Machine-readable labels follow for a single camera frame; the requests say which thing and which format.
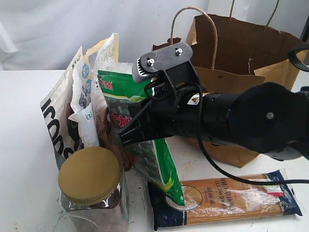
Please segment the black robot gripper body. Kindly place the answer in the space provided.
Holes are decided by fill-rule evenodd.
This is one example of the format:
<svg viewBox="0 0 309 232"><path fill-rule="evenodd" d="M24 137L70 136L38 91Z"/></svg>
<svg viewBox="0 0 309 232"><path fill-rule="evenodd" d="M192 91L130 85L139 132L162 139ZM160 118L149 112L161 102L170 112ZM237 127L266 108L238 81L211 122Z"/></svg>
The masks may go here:
<svg viewBox="0 0 309 232"><path fill-rule="evenodd" d="M138 104L138 112L135 114L135 141L144 142L151 139L180 136L196 139L200 135L201 140L207 140L208 127L203 121L206 110L200 110L200 99L196 104L189 104L193 96L200 98L200 91L204 87L185 86L178 91L178 105L175 113L167 109L155 111L155 106L164 106L162 101L145 100Z"/></svg>

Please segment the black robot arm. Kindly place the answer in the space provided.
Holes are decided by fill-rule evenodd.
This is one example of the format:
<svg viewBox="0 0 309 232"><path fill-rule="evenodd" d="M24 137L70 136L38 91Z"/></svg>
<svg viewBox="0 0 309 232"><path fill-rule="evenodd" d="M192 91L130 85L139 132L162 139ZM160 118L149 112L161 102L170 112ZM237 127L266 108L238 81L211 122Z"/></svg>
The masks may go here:
<svg viewBox="0 0 309 232"><path fill-rule="evenodd" d="M233 145L275 160L309 156L309 89L291 92L267 82L243 93L204 93L185 86L164 101L131 106L133 119L117 132L124 146L171 136Z"/></svg>

